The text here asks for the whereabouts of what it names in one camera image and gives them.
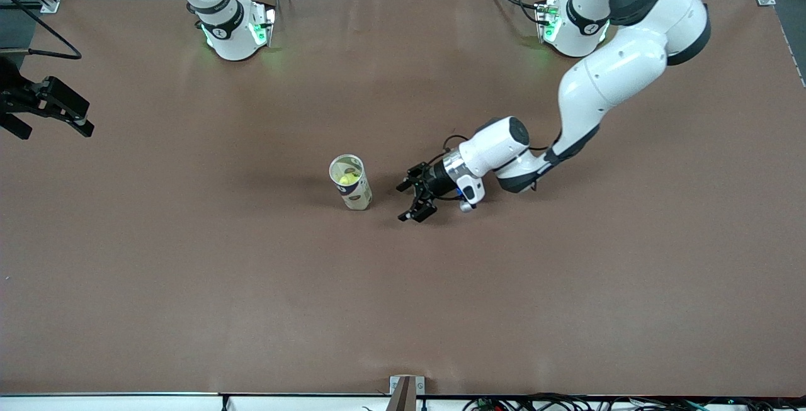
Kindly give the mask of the white blue tennis ball can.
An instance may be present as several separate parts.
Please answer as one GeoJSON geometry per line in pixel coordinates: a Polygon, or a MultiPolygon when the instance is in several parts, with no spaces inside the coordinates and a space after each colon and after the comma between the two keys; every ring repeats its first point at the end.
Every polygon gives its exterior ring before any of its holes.
{"type": "Polygon", "coordinates": [[[337,156],[330,164],[329,173],[331,181],[339,190],[346,207],[358,211],[366,210],[369,207],[373,195],[366,178],[365,165],[359,157],[355,155],[337,156]],[[346,188],[340,186],[339,178],[346,173],[359,175],[359,181],[346,188]]]}

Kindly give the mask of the metal mast bracket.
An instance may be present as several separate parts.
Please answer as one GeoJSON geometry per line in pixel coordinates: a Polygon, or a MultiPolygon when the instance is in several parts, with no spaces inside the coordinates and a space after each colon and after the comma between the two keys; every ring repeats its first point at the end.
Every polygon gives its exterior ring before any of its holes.
{"type": "Polygon", "coordinates": [[[427,411],[426,377],[400,374],[389,378],[390,398],[385,411],[427,411]]]}

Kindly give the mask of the brown table mat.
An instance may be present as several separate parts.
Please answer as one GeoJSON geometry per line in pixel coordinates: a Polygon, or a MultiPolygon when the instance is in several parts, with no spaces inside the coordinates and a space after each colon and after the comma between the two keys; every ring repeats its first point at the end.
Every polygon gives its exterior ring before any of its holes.
{"type": "Polygon", "coordinates": [[[0,133],[0,394],[806,395],[806,87],[778,16],[713,38],[470,213],[400,222],[452,133],[559,129],[572,61],[496,0],[293,0],[219,59],[179,0],[66,0],[32,57],[92,137],[0,133]],[[365,165],[366,210],[329,168],[365,165]]]}

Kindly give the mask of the white table edge rail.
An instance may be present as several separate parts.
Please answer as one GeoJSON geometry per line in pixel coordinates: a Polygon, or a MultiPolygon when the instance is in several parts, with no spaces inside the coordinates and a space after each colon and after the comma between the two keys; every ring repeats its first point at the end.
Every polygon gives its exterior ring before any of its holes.
{"type": "MultiPolygon", "coordinates": [[[[0,411],[385,411],[390,395],[336,393],[32,393],[0,395],[0,411]]],[[[806,411],[799,397],[437,395],[427,411],[806,411]]]]}

